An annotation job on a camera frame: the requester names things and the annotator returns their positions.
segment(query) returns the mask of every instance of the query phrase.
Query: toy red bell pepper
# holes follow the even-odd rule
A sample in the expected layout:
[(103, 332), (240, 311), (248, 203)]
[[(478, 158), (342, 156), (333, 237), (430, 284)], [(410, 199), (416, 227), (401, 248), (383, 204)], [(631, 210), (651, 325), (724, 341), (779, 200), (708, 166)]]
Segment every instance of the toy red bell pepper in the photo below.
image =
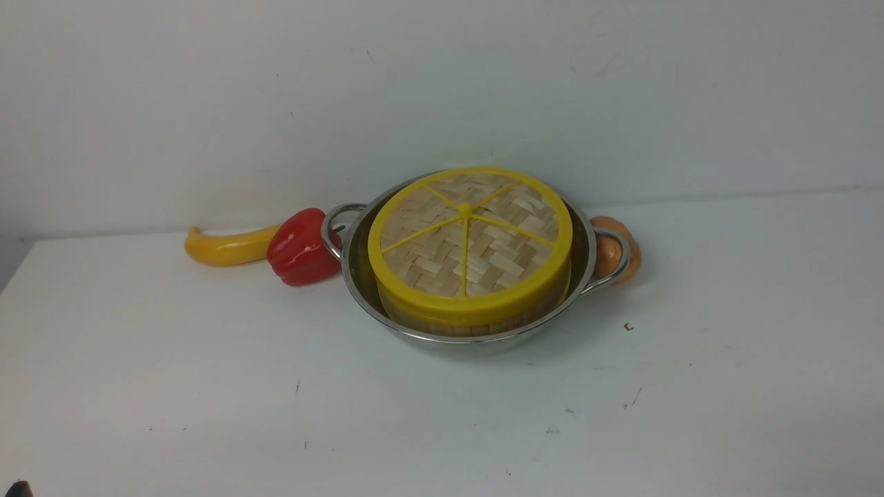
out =
[[(271, 269), (291, 287), (310, 285), (330, 278), (340, 270), (340, 263), (323, 245), (320, 230), (325, 214), (315, 208), (302, 210), (279, 227), (267, 248)], [(331, 242), (341, 247), (340, 237), (332, 233)]]

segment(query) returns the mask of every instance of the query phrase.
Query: stainless steel pot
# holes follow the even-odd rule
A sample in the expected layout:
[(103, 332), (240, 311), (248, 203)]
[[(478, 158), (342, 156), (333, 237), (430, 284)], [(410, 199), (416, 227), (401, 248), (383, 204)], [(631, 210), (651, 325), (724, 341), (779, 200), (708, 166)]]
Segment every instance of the stainless steel pot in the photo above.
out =
[[(574, 237), (571, 244), (571, 281), (568, 287), (568, 296), (559, 307), (551, 310), (533, 323), (508, 332), (492, 335), (446, 337), (412, 330), (393, 322), (387, 316), (377, 294), (377, 282), (375, 281), (374, 272), (371, 270), (367, 242), (371, 224), (374, 222), (375, 216), (381, 207), (393, 195), (418, 179), (414, 178), (390, 188), (368, 205), (364, 203), (345, 203), (339, 205), (329, 210), (322, 227), (323, 244), (340, 261), (344, 281), (347, 283), (347, 289), (350, 290), (350, 294), (366, 312), (382, 325), (396, 332), (400, 337), (413, 339), (420, 344), (433, 348), (468, 348), (470, 350), (478, 350), (480, 348), (482, 350), (490, 350), (493, 348), (496, 351), (505, 344), (512, 346), (540, 332), (548, 321), (558, 316), (577, 297), (614, 283), (626, 271), (626, 266), (629, 264), (629, 243), (627, 240), (615, 231), (605, 228), (594, 228), (590, 225), (583, 212), (576, 209), (574, 203), (559, 193), (562, 201), (568, 206), (571, 222), (574, 225)], [(359, 212), (359, 215), (351, 223), (349, 229), (347, 229), (344, 235), (344, 248), (341, 250), (332, 244), (331, 232), (336, 218), (345, 212)], [(623, 257), (611, 274), (601, 279), (592, 280), (592, 269), (596, 263), (596, 235), (617, 240), (623, 251)]]

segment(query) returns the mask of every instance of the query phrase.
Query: steamer basket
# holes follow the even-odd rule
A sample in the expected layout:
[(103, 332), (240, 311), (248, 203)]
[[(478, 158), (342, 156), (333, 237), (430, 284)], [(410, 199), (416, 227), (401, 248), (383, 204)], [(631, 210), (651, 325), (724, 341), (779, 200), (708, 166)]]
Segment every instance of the steamer basket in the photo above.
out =
[(454, 169), (387, 201), (371, 226), (369, 260), (394, 321), (482, 336), (561, 303), (572, 232), (568, 208), (542, 182), (502, 168)]

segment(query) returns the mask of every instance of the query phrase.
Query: banana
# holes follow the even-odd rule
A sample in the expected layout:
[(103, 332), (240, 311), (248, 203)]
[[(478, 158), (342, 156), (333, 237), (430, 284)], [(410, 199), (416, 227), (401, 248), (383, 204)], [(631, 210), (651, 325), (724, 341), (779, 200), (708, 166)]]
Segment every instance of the banana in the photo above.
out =
[(280, 226), (228, 236), (207, 235), (191, 226), (184, 240), (184, 250), (196, 262), (210, 266), (252, 263), (267, 256), (267, 247)]

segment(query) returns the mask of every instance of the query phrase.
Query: white tabletop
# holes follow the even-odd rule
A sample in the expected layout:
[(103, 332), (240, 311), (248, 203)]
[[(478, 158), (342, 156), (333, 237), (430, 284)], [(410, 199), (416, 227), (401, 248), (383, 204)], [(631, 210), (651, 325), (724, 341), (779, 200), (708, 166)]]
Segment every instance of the white tabletop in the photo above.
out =
[(0, 296), (0, 485), (884, 495), (884, 191), (591, 214), (633, 230), (638, 279), (470, 359), (183, 233), (40, 241)]

